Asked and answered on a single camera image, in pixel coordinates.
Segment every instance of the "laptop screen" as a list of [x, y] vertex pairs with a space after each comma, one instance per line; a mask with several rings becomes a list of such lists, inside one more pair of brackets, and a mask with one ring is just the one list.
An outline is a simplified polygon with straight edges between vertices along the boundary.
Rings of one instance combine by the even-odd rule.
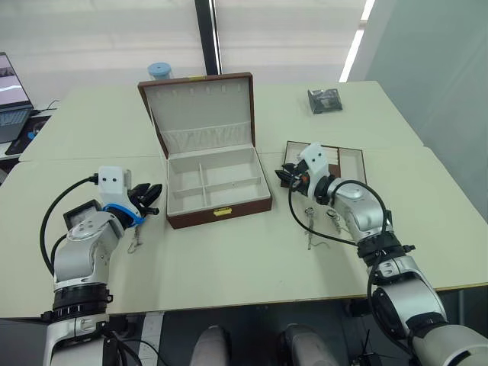
[[0, 53], [0, 109], [30, 104], [7, 55]]

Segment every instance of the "cable connector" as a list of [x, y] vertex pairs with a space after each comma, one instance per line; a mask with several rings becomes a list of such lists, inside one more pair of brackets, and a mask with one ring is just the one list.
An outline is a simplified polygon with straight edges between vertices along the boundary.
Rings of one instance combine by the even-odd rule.
[[412, 250], [416, 249], [415, 246], [403, 246], [402, 247], [405, 253], [411, 252]]
[[94, 173], [92, 176], [88, 177], [88, 180], [91, 183], [95, 183], [95, 185], [98, 185], [98, 173]]

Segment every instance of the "open box lid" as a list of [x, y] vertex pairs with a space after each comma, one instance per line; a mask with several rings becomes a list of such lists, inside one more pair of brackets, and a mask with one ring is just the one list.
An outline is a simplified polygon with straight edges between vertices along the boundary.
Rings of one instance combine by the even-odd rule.
[[140, 82], [166, 158], [217, 147], [255, 146], [249, 72]]

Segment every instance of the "blue ring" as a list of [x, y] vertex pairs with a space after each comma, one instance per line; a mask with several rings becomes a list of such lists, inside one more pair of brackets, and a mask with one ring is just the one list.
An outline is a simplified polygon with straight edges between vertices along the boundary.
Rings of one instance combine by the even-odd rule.
[[118, 210], [129, 215], [130, 218], [133, 220], [132, 223], [129, 225], [129, 227], [140, 225], [141, 223], [146, 221], [144, 217], [138, 217], [134, 212], [132, 212], [128, 208], [125, 208], [124, 206], [120, 206], [119, 204], [106, 204], [104, 208], [102, 208], [102, 210], [106, 211], [109, 207], [117, 208]]

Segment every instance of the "black cable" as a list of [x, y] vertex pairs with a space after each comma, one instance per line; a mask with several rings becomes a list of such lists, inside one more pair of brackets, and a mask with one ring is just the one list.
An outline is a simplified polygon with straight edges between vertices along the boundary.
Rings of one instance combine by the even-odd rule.
[[[361, 316], [361, 323], [363, 325], [363, 330], [365, 333], [368, 334], [368, 332], [370, 331], [369, 329], [366, 330], [366, 324], [364, 324], [364, 316]], [[371, 344], [371, 338], [369, 338], [368, 340], [368, 344], [369, 344], [369, 349], [371, 350], [371, 352], [373, 351], [373, 345]]]
[[302, 226], [306, 231], [312, 233], [313, 235], [317, 235], [317, 236], [320, 236], [322, 238], [329, 239], [329, 240], [334, 240], [336, 242], [343, 242], [344, 244], [349, 244], [350, 246], [358, 246], [355, 242], [352, 242], [351, 240], [340, 239], [340, 238], [336, 238], [334, 236], [329, 236], [329, 235], [326, 235], [326, 234], [318, 233], [317, 231], [312, 230], [311, 228], [309, 228], [308, 226], [304, 225], [300, 221], [300, 219], [295, 214], [295, 211], [293, 209], [293, 204], [291, 203], [291, 192], [292, 192], [291, 187], [292, 187], [293, 182], [294, 182], [294, 176], [295, 176], [295, 172], [292, 172], [291, 173], [290, 184], [288, 185], [288, 206], [290, 207], [291, 216], [293, 216], [293, 218], [295, 219], [295, 221], [297, 221], [300, 226]]
[[122, 364], [122, 366], [127, 366], [127, 355], [125, 354], [124, 349], [120, 345], [120, 341], [118, 339], [116, 340], [117, 340], [117, 352], [119, 353], [120, 356], [120, 363]]
[[121, 341], [122, 342], [139, 342], [139, 343], [144, 343], [145, 345], [148, 345], [150, 348], [153, 349], [154, 353], [157, 354], [158, 359], [161, 361], [161, 363], [164, 366], [167, 366], [168, 365], [168, 363], [162, 358], [162, 356], [159, 354], [159, 352], [149, 342], [143, 341], [142, 339], [124, 339], [124, 340], [121, 340]]
[[376, 258], [376, 261], [373, 264], [373, 267], [371, 267], [371, 272], [369, 272], [368, 276], [368, 286], [367, 286], [367, 296], [368, 296], [368, 305], [369, 309], [371, 311], [371, 315], [373, 316], [374, 321], [380, 328], [381, 332], [392, 342], [394, 345], [396, 345], [398, 348], [400, 348], [402, 351], [408, 354], [408, 356], [412, 356], [412, 352], [406, 347], [402, 342], [399, 340], [395, 339], [383, 326], [383, 323], [380, 321], [378, 318], [378, 315], [374, 311], [373, 308], [373, 298], [371, 296], [371, 288], [373, 285], [373, 277], [374, 274], [376, 273], [376, 270], [378, 269], [378, 266], [380, 265], [381, 262], [381, 254], [378, 253], [378, 257]]
[[381, 233], [382, 234], [385, 233], [387, 231], [387, 218], [388, 218], [387, 208], [385, 207], [384, 202], [381, 199], [380, 195], [378, 193], [376, 193], [376, 191], [373, 188], [371, 188], [369, 185], [366, 185], [362, 181], [356, 181], [354, 179], [348, 179], [347, 181], [341, 181], [338, 185], [336, 185], [336, 187], [334, 188], [334, 191], [332, 191], [332, 194], [330, 195], [330, 197], [331, 197], [330, 206], [334, 207], [334, 203], [336, 202], [337, 190], [339, 188], [341, 188], [343, 185], [348, 185], [348, 184], [360, 185], [361, 187], [363, 187], [364, 189], [369, 191], [372, 195], [374, 195], [374, 198], [377, 199], [378, 203], [381, 206], [381, 211], [383, 212], [383, 223], [381, 225]]
[[119, 340], [115, 335], [114, 335], [115, 339], [117, 339], [118, 341], [118, 345], [120, 345], [120, 347], [129, 354], [129, 356], [134, 360], [134, 362], [136, 362], [136, 365], [137, 366], [143, 366], [143, 363], [141, 362], [139, 356], [137, 355], [137, 353], [131, 348], [129, 347], [128, 345], [126, 345], [123, 341]]
[[46, 251], [46, 226], [47, 226], [47, 221], [49, 219], [49, 216], [54, 210], [54, 207], [63, 199], [64, 196], [66, 196], [70, 191], [75, 189], [76, 187], [82, 185], [83, 183], [86, 183], [87, 181], [93, 181], [93, 182], [98, 182], [98, 175], [95, 174], [91, 177], [82, 179], [81, 181], [77, 181], [74, 185], [68, 187], [66, 190], [64, 190], [57, 198], [54, 200], [54, 202], [49, 206], [47, 209], [46, 213], [44, 214], [43, 222], [40, 225], [40, 232], [39, 232], [39, 243], [40, 243], [40, 254], [43, 256], [44, 263], [47, 266], [47, 269], [51, 273], [51, 275], [54, 275], [54, 267], [53, 264], [50, 262], [49, 257], [47, 256], [47, 251]]
[[370, 332], [371, 332], [371, 329], [368, 329], [368, 331], [366, 332], [366, 340], [364, 341], [363, 350], [361, 352], [362, 355], [364, 355], [366, 353], [366, 347], [368, 346]]
[[41, 109], [40, 111], [43, 112], [43, 111], [55, 111], [56, 109], [58, 108], [51, 108], [51, 105], [53, 105], [54, 103], [56, 103], [57, 101], [59, 101], [59, 99], [54, 99], [53, 101], [51, 101], [49, 103], [49, 105], [47, 106], [47, 108], [45, 109]]
[[61, 244], [61, 242], [66, 239], [66, 234], [64, 234], [63, 236], [61, 236], [55, 243], [54, 243], [54, 246], [53, 248], [51, 249], [51, 265], [53, 266], [54, 268], [54, 257], [56, 256], [56, 250], [58, 249], [58, 246], [59, 244]]

